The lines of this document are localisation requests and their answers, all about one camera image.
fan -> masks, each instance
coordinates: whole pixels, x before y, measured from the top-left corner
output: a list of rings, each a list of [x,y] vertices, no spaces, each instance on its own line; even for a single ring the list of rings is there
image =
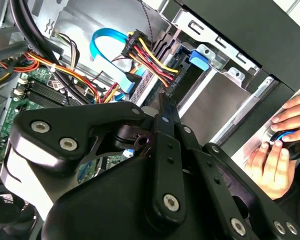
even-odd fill
[[[11,195],[12,200],[7,201],[2,195]],[[25,206],[23,199],[0,183],[0,240],[26,239],[35,223],[35,214],[34,206]]]

human hand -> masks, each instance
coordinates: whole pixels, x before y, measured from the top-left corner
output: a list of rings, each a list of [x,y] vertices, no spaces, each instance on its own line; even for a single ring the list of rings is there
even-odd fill
[[[300,128],[300,95],[290,99],[282,107],[285,111],[272,119],[275,124],[271,126],[271,129],[278,132]],[[300,141],[300,130],[284,136],[282,140],[284,142]]]
[[[272,199],[279,199],[290,189],[297,161],[289,161],[289,151],[275,141],[267,156],[269,144],[264,142],[247,161],[245,173]]]

fingernail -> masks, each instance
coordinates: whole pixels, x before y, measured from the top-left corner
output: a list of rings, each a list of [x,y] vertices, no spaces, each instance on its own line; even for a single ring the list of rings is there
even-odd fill
[[[278,125],[276,125],[276,124],[272,125],[272,126],[271,126],[271,129],[272,129],[272,130],[278,129]]]
[[[289,155],[289,150],[288,149],[281,149],[281,154],[284,155],[284,156],[288,156]]]
[[[272,118],[272,122],[274,122],[274,123],[277,123],[277,122],[279,122],[279,118],[276,116],[276,117],[274,117],[274,118]]]
[[[281,146],[282,146],[282,141],[276,140],[276,141],[274,142],[274,144],[275,144],[277,147],[281,147]]]
[[[285,142],[286,142],[286,141],[289,141],[289,140],[290,140],[290,137],[289,137],[289,136],[284,136],[284,137],[282,138],[282,140],[285,141]]]
[[[263,142],[263,143],[261,144],[261,147],[262,147],[263,149],[267,148],[267,147],[268,147],[268,143]]]

screw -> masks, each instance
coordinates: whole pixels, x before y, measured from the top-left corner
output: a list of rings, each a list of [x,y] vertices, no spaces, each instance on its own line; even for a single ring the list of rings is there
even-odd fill
[[[219,149],[218,149],[216,146],[212,146],[211,148],[212,148],[212,150],[215,151],[216,153],[219,152]]]
[[[246,229],[245,226],[236,218],[231,219],[231,225],[233,229],[240,235],[244,236],[246,235]]]
[[[188,133],[188,134],[190,134],[190,133],[191,133],[191,129],[190,129],[190,128],[188,128],[187,126],[185,126],[183,129],[185,130],[185,132],[186,132],[186,133]]]
[[[279,233],[281,233],[282,235],[286,235],[286,230],[284,229],[284,227],[281,225],[280,222],[274,221],[273,224]]]
[[[65,137],[60,140],[60,147],[67,151],[74,151],[77,149],[78,144],[76,140],[69,137]]]
[[[138,109],[135,109],[135,108],[132,108],[132,112],[134,112],[135,114],[140,114],[139,110]]]
[[[34,121],[31,124],[31,128],[33,131],[40,133],[40,134],[44,134],[44,133],[47,133],[50,131],[49,124],[44,121]]]
[[[176,197],[171,194],[164,195],[163,203],[172,212],[176,212],[179,210],[179,202]]]
[[[166,123],[168,123],[168,122],[169,122],[169,119],[168,119],[168,118],[166,118],[166,117],[164,117],[164,116],[162,117],[162,120],[163,120],[163,121],[165,121]]]
[[[287,221],[286,222],[286,226],[288,227],[288,229],[290,230],[290,232],[292,232],[294,235],[298,235],[297,229],[290,222]]]

ram slot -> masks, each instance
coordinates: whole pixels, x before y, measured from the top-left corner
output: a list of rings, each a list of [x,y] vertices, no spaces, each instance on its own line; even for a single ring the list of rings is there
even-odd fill
[[[40,83],[37,81],[34,81],[31,84],[30,92],[35,92],[37,94],[42,95],[43,98],[46,98],[50,101],[54,101],[58,104],[61,104],[62,106],[78,106],[79,104],[73,100],[72,98],[69,98],[69,103],[67,101],[67,97],[56,90]]]
[[[30,92],[27,98],[29,99],[29,101],[31,101],[35,104],[38,104],[45,109],[53,109],[53,108],[62,107],[61,105],[54,103],[52,101],[49,101],[48,99],[46,99],[40,95],[37,95],[34,92]]]

